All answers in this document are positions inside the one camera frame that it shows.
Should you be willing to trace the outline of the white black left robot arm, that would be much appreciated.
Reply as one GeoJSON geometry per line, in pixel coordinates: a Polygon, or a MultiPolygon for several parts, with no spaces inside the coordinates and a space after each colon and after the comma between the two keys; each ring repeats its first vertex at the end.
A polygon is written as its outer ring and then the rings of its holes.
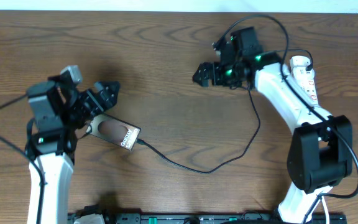
{"type": "Polygon", "coordinates": [[[76,130],[117,103],[119,82],[96,82],[93,89],[47,81],[26,93],[34,118],[27,127],[25,154],[31,177],[28,223],[66,223],[74,170],[76,130]]]}

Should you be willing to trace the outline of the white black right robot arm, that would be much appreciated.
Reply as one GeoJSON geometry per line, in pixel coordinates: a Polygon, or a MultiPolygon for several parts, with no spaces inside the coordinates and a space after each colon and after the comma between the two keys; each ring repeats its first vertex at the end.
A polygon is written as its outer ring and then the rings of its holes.
{"type": "Polygon", "coordinates": [[[311,221],[317,204],[352,172],[351,122],[320,107],[310,58],[294,56],[286,66],[278,51],[263,50],[253,27],[233,32],[230,41],[221,40],[214,49],[220,60],[201,63],[193,81],[229,88],[246,83],[269,100],[292,133],[291,185],[278,216],[286,223],[311,221]]]}

